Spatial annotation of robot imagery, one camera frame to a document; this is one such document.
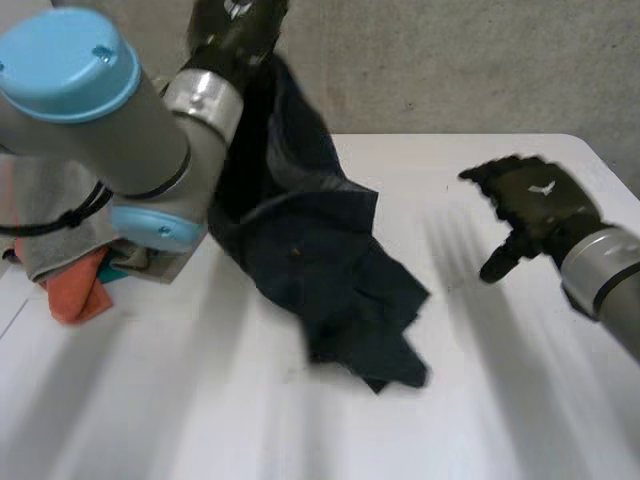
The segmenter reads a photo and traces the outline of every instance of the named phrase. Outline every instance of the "gray cloth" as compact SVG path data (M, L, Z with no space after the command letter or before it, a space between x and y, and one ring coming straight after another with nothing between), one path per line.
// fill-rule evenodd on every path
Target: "gray cloth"
M0 155L0 223L47 223L76 208L94 188L97 179L74 162ZM130 275L170 283L191 254L162 255L118 240L108 221L108 208L75 229L20 240L21 261L34 282L47 280L69 268L79 258L109 245L116 255L111 266ZM15 260L15 239L0 237L0 253Z

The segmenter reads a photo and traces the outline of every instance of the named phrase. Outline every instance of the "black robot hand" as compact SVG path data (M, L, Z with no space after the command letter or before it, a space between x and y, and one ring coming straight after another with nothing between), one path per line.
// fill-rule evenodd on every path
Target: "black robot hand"
M459 178L478 184L498 218L513 228L480 271L487 283L504 278L523 257L544 253L560 264L576 243L603 228L598 208L582 187L540 157L502 158L465 170Z
M288 0L197 0L189 24L191 59L244 92L271 58Z

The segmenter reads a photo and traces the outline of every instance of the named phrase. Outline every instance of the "light blue joint cap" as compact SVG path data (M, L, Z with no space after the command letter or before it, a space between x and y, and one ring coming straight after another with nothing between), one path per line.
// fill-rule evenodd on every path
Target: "light blue joint cap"
M93 10L47 10L0 37L0 92L47 122L108 115L135 93L141 74L135 51Z
M168 213L126 206L111 209L111 224L133 243L171 253L191 251L206 228Z

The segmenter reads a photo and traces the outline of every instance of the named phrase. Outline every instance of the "bird logo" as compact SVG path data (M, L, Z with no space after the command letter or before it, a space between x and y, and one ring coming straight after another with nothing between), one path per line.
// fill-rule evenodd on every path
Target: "bird logo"
M531 193L542 193L545 197L548 197L553 193L554 188L556 188L555 181L551 182L546 187L536 187L535 185L532 185L531 187L529 187L529 191Z

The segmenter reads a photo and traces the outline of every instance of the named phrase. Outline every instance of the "black cable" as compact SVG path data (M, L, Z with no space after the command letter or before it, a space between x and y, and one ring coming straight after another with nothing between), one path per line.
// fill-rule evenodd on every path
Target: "black cable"
M98 182L89 196L74 210L63 213L51 223L32 225L0 225L0 235L15 238L39 237L63 228L76 228L84 220L103 209L113 197L113 192Z

